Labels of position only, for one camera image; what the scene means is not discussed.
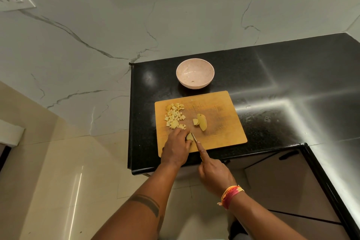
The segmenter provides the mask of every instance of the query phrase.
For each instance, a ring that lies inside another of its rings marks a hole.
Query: hand
[[[190,145],[192,140],[185,142],[186,136],[190,133],[190,129],[182,130],[175,128],[167,138],[165,147],[161,155],[161,163],[170,163],[181,167],[185,164],[189,156]]]
[[[221,198],[227,188],[237,185],[236,180],[225,164],[209,157],[199,141],[197,146],[203,161],[199,166],[201,183],[209,192]]]

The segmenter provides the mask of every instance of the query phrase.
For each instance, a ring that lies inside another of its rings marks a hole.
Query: wooden cutting board
[[[166,106],[169,104],[183,104],[182,114],[185,120],[179,121],[194,133],[206,150],[236,145],[247,142],[243,127],[227,91],[177,98],[155,103],[156,136],[159,157],[172,129],[166,127]],[[193,124],[197,114],[204,114],[207,129],[203,132],[199,126]],[[198,151],[195,142],[191,144],[190,152]]]

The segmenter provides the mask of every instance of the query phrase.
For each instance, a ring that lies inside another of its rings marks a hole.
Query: marble backsplash
[[[129,62],[349,32],[360,0],[33,0],[0,14],[0,80],[86,129],[128,128]]]

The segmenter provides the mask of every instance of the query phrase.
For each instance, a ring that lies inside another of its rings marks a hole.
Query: speckled bowl
[[[190,89],[207,86],[214,78],[214,74],[214,67],[208,61],[199,58],[185,60],[176,69],[179,82]]]

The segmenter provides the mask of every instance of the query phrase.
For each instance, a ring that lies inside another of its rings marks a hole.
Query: person's left hand
[[[183,130],[175,128],[167,138],[165,147],[162,150],[161,163],[170,163],[179,168],[185,164],[189,156],[192,140],[185,141],[190,129]]]

